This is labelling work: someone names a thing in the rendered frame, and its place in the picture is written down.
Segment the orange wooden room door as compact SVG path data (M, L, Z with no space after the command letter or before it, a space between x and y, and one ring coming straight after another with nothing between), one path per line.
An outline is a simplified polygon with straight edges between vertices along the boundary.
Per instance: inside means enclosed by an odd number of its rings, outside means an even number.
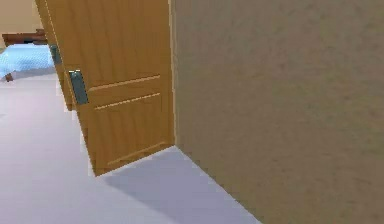
M80 70L75 108L95 175L172 146L168 0L46 0L66 76Z
M35 3L45 31L48 45L50 46L55 44L58 46L46 0L35 0ZM68 111L72 111L74 109L72 93L70 91L69 81L65 74L62 63L55 65L55 70L58 75L60 87L64 96L66 109Z

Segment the bed with light blue cover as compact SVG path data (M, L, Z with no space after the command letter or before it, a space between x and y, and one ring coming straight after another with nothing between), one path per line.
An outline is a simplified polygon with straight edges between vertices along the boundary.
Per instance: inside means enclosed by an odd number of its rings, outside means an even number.
M0 79L13 79L13 72L46 69L54 66L46 32L5 33L5 48L0 53Z

